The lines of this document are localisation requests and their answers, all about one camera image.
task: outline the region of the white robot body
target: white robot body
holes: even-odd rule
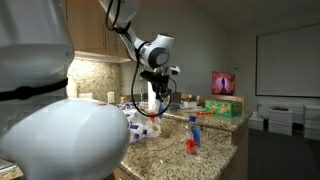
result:
[[[74,49],[62,14],[59,0],[0,1],[0,97],[66,79]],[[0,101],[0,158],[27,180],[103,179],[128,144],[120,109],[66,99],[66,88]]]
[[[0,157],[26,179],[103,179],[128,148],[128,121],[115,106],[64,99],[22,109],[1,119]]]

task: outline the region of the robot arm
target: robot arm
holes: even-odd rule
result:
[[[140,1],[99,0],[99,2],[107,12],[110,21],[114,22],[112,24],[114,27],[111,28],[114,28],[121,37],[132,60],[140,61],[141,64],[152,69],[168,62],[173,37],[160,34],[153,42],[145,42],[136,36],[130,26],[130,21],[137,13]]]
[[[107,12],[107,17],[112,23],[108,29],[115,30],[124,42],[129,56],[138,64],[143,64],[154,70],[144,71],[140,74],[142,78],[151,82],[156,99],[163,101],[170,93],[168,89],[168,70],[173,75],[180,72],[179,67],[164,66],[169,59],[169,51],[173,45],[173,37],[159,34],[153,42],[145,42],[139,39],[130,26],[131,19],[136,15],[140,1],[138,0],[99,0]]]

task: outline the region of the wooden cabinet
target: wooden cabinet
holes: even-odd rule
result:
[[[106,12],[98,0],[65,0],[66,18],[76,51],[128,58],[116,32],[106,27]]]

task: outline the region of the label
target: label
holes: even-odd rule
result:
[[[192,136],[195,141],[195,145],[197,147],[200,147],[200,131],[201,131],[200,126],[192,126],[191,129],[192,129]]]

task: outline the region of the green box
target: green box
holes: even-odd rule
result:
[[[205,108],[214,114],[234,117],[241,116],[242,103],[224,100],[205,100]]]

